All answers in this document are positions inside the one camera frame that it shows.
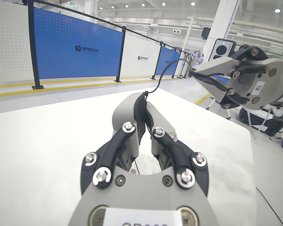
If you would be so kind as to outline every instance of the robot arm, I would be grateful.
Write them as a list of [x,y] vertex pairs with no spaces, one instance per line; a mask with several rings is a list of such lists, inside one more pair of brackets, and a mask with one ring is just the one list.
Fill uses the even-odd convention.
[[[225,84],[214,75],[231,79]],[[269,58],[260,48],[244,45],[230,57],[194,67],[195,77],[225,108],[260,110],[270,104],[283,109],[283,58]]]
[[[145,98],[145,93],[127,97],[113,113],[111,140],[84,157],[82,198],[69,226],[105,226],[113,208],[130,209],[129,214],[132,209],[150,210],[157,213],[155,217],[159,211],[177,211],[183,225],[218,225],[207,200],[209,175],[205,156],[179,141],[175,129]],[[146,126],[161,172],[136,175],[129,171],[139,154]],[[125,217],[123,225],[141,225],[137,215],[134,219],[135,222],[128,222],[129,216]]]

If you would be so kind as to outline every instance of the black cable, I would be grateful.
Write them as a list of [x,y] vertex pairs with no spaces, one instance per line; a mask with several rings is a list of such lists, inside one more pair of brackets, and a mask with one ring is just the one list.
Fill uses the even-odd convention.
[[160,85],[160,82],[161,82],[161,79],[162,79],[164,73],[167,71],[167,69],[168,69],[171,65],[173,65],[173,64],[176,63],[176,62],[178,62],[179,60],[184,60],[185,62],[187,62],[188,65],[189,65],[189,67],[192,69],[191,65],[189,64],[189,62],[188,62],[187,60],[185,60],[185,59],[183,59],[183,58],[179,58],[179,59],[174,60],[173,62],[169,63],[169,64],[167,65],[167,67],[163,70],[163,72],[161,73],[161,76],[160,76],[160,78],[159,78],[159,80],[158,80],[158,85],[156,86],[155,90],[149,92],[149,94],[150,94],[150,93],[153,93],[154,91],[156,91],[156,90],[158,89],[158,87],[159,87],[159,85]]
[[270,208],[273,210],[274,214],[277,216],[277,218],[280,220],[280,222],[283,224],[282,220],[279,218],[279,216],[277,215],[277,213],[274,211],[274,209],[271,207],[271,205],[269,204],[269,202],[267,201],[267,199],[264,197],[265,201],[267,202],[267,204],[270,206]]
[[136,165],[137,172],[138,172],[138,174],[139,174],[139,170],[138,170],[138,167],[137,167],[137,163],[136,163],[135,160],[134,160],[134,162],[135,162],[135,165]]

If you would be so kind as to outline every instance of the white table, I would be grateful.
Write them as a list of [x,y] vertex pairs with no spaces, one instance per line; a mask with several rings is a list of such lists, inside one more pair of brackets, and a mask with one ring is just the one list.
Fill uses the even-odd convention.
[[[67,225],[81,197],[83,156],[110,140],[114,109],[142,91],[0,114],[0,226]],[[208,199],[220,226],[255,225],[248,130],[161,89],[149,94],[148,101],[173,125],[179,140],[207,157]],[[157,171],[148,133],[137,165],[141,174]]]

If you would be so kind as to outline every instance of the joyson logo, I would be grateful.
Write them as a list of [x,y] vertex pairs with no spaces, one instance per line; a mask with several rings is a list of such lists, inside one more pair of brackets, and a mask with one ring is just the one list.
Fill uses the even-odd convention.
[[75,46],[75,50],[76,50],[76,52],[99,52],[98,49],[90,48],[90,47],[83,47],[83,46],[79,46],[79,45]]
[[138,60],[138,61],[147,61],[148,58],[147,58],[147,57],[138,56],[137,60]]

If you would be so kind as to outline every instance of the yellow floor stripe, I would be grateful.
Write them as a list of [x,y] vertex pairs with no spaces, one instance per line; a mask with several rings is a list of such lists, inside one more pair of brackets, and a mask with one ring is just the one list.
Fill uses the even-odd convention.
[[[122,79],[133,79],[133,78],[150,78],[150,76],[147,77],[122,77]],[[76,80],[59,80],[59,81],[46,81],[41,82],[41,84],[58,84],[58,83],[71,83],[71,82],[88,82],[88,81],[100,81],[100,80],[114,80],[113,78],[93,78],[93,79],[76,79]],[[22,84],[7,84],[7,85],[0,85],[0,88],[9,88],[9,87],[17,87],[17,86],[30,86],[35,85],[35,83],[22,83]]]
[[[173,78],[166,78],[165,80],[175,80]],[[20,94],[28,94],[28,93],[35,93],[35,92],[42,92],[42,91],[53,91],[53,90],[62,90],[62,89],[75,89],[75,88],[85,88],[85,87],[93,87],[93,86],[103,86],[103,85],[117,85],[117,84],[131,84],[131,83],[139,83],[139,82],[152,82],[157,80],[134,80],[134,81],[125,81],[121,83],[102,83],[102,84],[84,84],[84,85],[73,85],[73,86],[64,86],[64,87],[52,87],[46,89],[36,89],[36,90],[21,90],[21,91],[13,91],[13,92],[6,92],[0,93],[0,97],[5,96],[12,96],[12,95],[20,95]]]
[[210,97],[210,93],[205,95],[203,98],[199,99],[197,102],[195,102],[196,105],[201,104],[204,100],[206,100],[208,97]]

